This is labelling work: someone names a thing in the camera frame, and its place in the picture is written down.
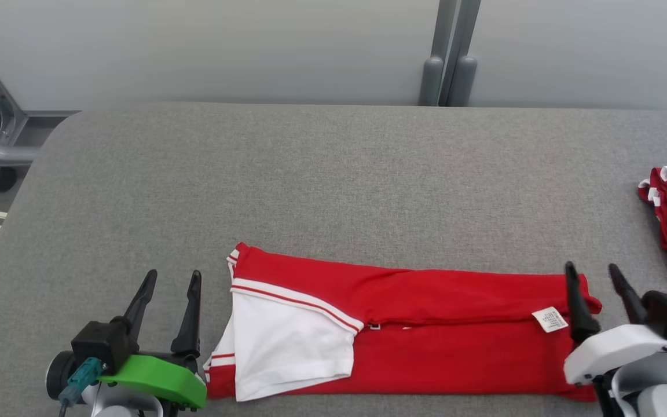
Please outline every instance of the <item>white wall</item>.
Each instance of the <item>white wall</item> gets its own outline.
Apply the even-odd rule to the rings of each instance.
[[[667,108],[667,0],[482,0],[473,106]]]
[[[0,0],[26,111],[135,100],[416,104],[438,0]]]

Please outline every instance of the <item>floor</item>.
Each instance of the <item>floor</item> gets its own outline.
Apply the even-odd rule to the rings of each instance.
[[[58,126],[64,117],[34,117],[27,121],[22,133],[17,138],[15,146],[41,146],[45,143],[50,132]],[[27,175],[27,167],[17,169],[17,183],[7,192],[0,192],[0,211],[9,211],[19,187]]]

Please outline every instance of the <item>caster wheel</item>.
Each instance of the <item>caster wheel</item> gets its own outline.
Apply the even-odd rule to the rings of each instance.
[[[10,166],[0,168],[0,192],[6,192],[17,182],[17,171]]]
[[[51,399],[58,400],[58,394],[66,388],[68,378],[74,372],[76,372],[76,360],[73,352],[65,350],[50,362],[45,373],[45,390]]]

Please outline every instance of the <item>red clothing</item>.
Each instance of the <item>red clothing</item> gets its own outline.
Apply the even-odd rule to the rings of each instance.
[[[563,364],[573,347],[569,329],[547,333],[532,316],[552,306],[567,317],[564,275],[388,269],[270,254],[243,243],[237,250],[237,263],[235,257],[229,259],[234,261],[233,287],[244,287],[249,295],[257,290],[248,288],[249,282],[286,288],[355,319],[340,323],[355,332],[350,376],[286,393],[595,398],[591,386],[565,381]],[[247,285],[236,285],[238,278]],[[585,277],[580,281],[591,312],[598,313],[601,303],[588,293]],[[263,292],[268,299],[296,302],[285,291]],[[363,329],[357,329],[357,320],[365,324]],[[234,396],[236,365],[227,358],[214,364],[215,358],[206,364],[208,396]]]

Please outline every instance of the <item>gray fabric tabletop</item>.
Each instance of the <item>gray fabric tabletop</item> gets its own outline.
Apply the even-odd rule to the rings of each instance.
[[[0,232],[0,416],[57,415],[50,360],[88,320],[122,314],[152,268],[141,348],[168,351],[199,269],[204,362],[230,315],[225,256],[239,241],[415,269],[547,274],[572,259],[604,303],[603,328],[624,324],[610,262],[638,291],[667,291],[657,220],[636,194],[662,164],[666,112],[173,103],[76,114]],[[508,414],[600,409],[338,395],[210,401],[197,415]]]

